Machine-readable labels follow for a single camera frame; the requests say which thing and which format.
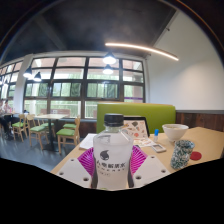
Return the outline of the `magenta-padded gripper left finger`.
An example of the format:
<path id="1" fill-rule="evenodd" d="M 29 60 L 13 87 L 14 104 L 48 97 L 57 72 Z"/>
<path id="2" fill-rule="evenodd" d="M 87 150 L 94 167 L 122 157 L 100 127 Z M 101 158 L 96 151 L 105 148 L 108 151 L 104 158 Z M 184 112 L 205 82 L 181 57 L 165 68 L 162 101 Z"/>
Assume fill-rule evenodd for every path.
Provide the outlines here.
<path id="1" fill-rule="evenodd" d="M 98 177 L 93 149 L 74 148 L 56 167 L 55 174 L 84 188 L 95 188 Z"/>

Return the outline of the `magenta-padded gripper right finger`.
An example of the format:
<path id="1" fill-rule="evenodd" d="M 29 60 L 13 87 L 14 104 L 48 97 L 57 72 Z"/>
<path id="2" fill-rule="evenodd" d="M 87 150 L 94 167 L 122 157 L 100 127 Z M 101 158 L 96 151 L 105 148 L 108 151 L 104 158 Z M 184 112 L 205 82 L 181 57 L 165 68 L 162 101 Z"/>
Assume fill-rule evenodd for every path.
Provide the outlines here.
<path id="1" fill-rule="evenodd" d="M 169 174 L 170 172 L 155 155 L 147 155 L 139 147 L 133 147 L 128 173 L 130 188 L 143 187 Z"/>

